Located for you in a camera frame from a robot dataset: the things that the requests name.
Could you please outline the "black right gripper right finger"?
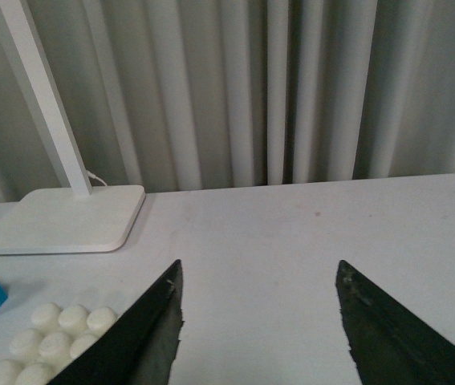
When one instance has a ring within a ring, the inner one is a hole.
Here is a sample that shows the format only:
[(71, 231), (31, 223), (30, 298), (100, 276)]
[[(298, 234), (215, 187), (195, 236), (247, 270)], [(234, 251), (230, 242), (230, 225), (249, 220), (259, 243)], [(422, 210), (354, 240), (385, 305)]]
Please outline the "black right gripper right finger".
[(342, 324), (363, 384), (455, 384), (455, 345), (340, 261)]

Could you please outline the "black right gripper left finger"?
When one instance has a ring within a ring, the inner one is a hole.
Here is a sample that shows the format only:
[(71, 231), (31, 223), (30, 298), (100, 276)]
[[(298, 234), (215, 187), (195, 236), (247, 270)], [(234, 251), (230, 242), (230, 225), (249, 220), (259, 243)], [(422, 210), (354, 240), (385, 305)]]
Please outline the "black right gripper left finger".
[(97, 342), (51, 384), (167, 384), (183, 327), (176, 260)]

